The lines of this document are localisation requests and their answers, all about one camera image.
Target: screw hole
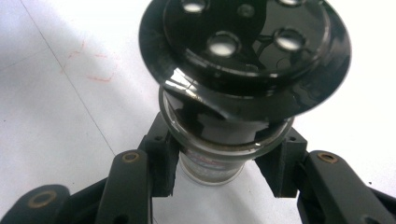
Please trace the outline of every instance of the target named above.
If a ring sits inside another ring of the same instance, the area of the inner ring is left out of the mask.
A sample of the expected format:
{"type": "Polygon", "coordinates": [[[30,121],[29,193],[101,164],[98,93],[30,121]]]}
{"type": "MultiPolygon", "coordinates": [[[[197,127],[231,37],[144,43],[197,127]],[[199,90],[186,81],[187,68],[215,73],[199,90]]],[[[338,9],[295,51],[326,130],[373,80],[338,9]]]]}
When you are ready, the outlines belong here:
{"type": "Polygon", "coordinates": [[[338,159],[330,154],[330,153],[326,153],[326,152],[322,152],[318,154],[318,157],[322,160],[322,161],[326,161],[328,163],[336,163],[338,162],[338,159]]]}
{"type": "Polygon", "coordinates": [[[28,206],[31,208],[40,208],[44,207],[53,200],[56,199],[56,192],[55,190],[46,190],[40,193],[37,193],[37,195],[33,196],[29,202],[28,206]]]}
{"type": "Polygon", "coordinates": [[[305,44],[304,37],[295,30],[282,29],[275,33],[276,44],[285,51],[297,51],[305,44]]]}
{"type": "Polygon", "coordinates": [[[219,32],[208,41],[210,52],[220,57],[230,57],[238,47],[236,37],[229,33],[219,32]]]}
{"type": "Polygon", "coordinates": [[[205,0],[182,0],[181,5],[188,13],[201,13],[206,7],[205,0]]]}
{"type": "Polygon", "coordinates": [[[113,220],[113,224],[125,224],[128,223],[128,216],[126,215],[119,215],[113,220]]]}
{"type": "Polygon", "coordinates": [[[122,160],[124,162],[133,162],[133,161],[137,161],[137,159],[139,159],[139,154],[135,152],[128,152],[122,156],[122,160]]]}

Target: metal screw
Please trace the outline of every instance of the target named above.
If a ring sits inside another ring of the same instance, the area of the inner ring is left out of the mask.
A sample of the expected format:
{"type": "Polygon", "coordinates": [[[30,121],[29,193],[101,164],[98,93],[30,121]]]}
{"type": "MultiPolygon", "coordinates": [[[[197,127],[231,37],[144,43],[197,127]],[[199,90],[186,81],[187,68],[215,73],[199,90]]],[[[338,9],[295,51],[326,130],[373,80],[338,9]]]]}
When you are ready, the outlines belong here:
{"type": "Polygon", "coordinates": [[[29,202],[28,202],[28,206],[31,208],[40,208],[40,207],[44,207],[47,204],[49,204],[50,202],[52,202],[53,200],[56,199],[56,192],[55,190],[46,190],[40,193],[37,193],[35,196],[33,196],[29,202]]]}
{"type": "Polygon", "coordinates": [[[338,162],[338,159],[334,155],[332,155],[332,154],[330,154],[328,152],[319,153],[318,154],[318,158],[320,158],[322,161],[326,161],[328,163],[336,163],[336,162],[338,162]]]}
{"type": "Polygon", "coordinates": [[[123,162],[126,162],[126,163],[134,162],[134,161],[137,161],[138,159],[139,159],[139,154],[137,154],[135,152],[128,152],[122,156],[123,162]]]}

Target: hole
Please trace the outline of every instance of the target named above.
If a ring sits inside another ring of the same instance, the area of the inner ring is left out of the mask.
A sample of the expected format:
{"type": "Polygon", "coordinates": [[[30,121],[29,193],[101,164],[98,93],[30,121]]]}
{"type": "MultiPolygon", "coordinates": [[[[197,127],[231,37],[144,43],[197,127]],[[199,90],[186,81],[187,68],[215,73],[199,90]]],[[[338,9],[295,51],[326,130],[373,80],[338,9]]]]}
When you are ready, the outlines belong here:
{"type": "Polygon", "coordinates": [[[55,200],[56,196],[57,194],[54,190],[40,192],[29,200],[28,206],[31,208],[44,207],[53,200],[55,200]]]}
{"type": "Polygon", "coordinates": [[[297,51],[303,47],[305,39],[295,30],[282,29],[275,33],[275,42],[283,50],[297,51]]]}
{"type": "Polygon", "coordinates": [[[135,152],[128,152],[122,156],[124,162],[133,162],[139,159],[139,154],[135,152]]]}
{"type": "Polygon", "coordinates": [[[220,57],[230,57],[236,52],[238,44],[236,37],[228,33],[220,33],[210,38],[208,45],[210,52],[213,54],[220,57]]]}
{"type": "Polygon", "coordinates": [[[277,0],[277,2],[286,7],[298,7],[304,2],[304,0],[277,0]]]}
{"type": "Polygon", "coordinates": [[[125,224],[128,223],[128,216],[126,215],[119,215],[113,220],[113,224],[125,224]]]}
{"type": "Polygon", "coordinates": [[[186,12],[201,13],[206,7],[205,0],[182,0],[181,5],[186,12]]]}
{"type": "Polygon", "coordinates": [[[318,157],[322,161],[326,161],[328,163],[336,163],[336,162],[338,162],[338,159],[334,155],[331,155],[331,154],[326,153],[326,152],[319,153],[318,157]]]}
{"type": "Polygon", "coordinates": [[[254,7],[249,4],[243,4],[238,8],[237,12],[241,17],[252,18],[254,16],[254,7]]]}
{"type": "Polygon", "coordinates": [[[381,224],[379,221],[377,221],[375,218],[373,217],[365,217],[363,219],[364,223],[366,224],[381,224]]]}

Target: black plastic part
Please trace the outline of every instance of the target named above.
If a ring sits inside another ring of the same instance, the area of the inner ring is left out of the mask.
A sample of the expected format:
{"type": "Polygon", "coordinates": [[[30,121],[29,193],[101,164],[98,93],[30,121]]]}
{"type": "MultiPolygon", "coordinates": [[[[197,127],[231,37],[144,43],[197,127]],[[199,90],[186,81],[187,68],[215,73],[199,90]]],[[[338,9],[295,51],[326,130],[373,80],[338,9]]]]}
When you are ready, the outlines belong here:
{"type": "Polygon", "coordinates": [[[295,180],[301,192],[298,208],[303,223],[396,223],[341,157],[313,151],[299,168],[295,180]],[[328,162],[326,157],[336,160],[328,162]]]}
{"type": "Polygon", "coordinates": [[[130,150],[114,158],[96,224],[152,223],[148,156],[130,150]]]}
{"type": "Polygon", "coordinates": [[[161,113],[157,114],[139,148],[144,150],[149,157],[149,171],[153,183],[152,197],[172,195],[181,145],[169,133],[161,113]]]}
{"type": "Polygon", "coordinates": [[[67,201],[70,224],[94,223],[107,178],[73,194],[67,201]]]}
{"type": "Polygon", "coordinates": [[[371,189],[371,191],[396,219],[396,199],[376,189],[371,189]]]}
{"type": "Polygon", "coordinates": [[[275,197],[296,197],[298,189],[292,179],[295,165],[304,159],[306,146],[306,140],[291,128],[281,145],[255,160],[275,197]]]}
{"type": "Polygon", "coordinates": [[[6,213],[1,224],[69,223],[64,209],[69,190],[60,185],[47,185],[23,195],[6,213]]]}

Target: white surface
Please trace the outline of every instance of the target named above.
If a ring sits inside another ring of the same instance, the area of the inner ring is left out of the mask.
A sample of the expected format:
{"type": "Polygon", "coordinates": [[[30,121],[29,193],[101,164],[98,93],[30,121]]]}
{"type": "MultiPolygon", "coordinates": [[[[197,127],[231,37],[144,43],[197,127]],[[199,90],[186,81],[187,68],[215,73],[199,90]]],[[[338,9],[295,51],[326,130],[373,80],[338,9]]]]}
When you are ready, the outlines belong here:
{"type": "MultiPolygon", "coordinates": [[[[89,186],[114,154],[137,147],[158,111],[137,44],[148,2],[2,0],[0,217],[41,185],[89,186]]],[[[341,89],[294,127],[309,150],[342,156],[364,183],[396,196],[396,4],[331,3],[349,30],[352,65],[341,89]]],[[[178,169],[174,197],[153,206],[159,224],[301,222],[295,200],[274,199],[251,161],[216,188],[178,169]]]]}

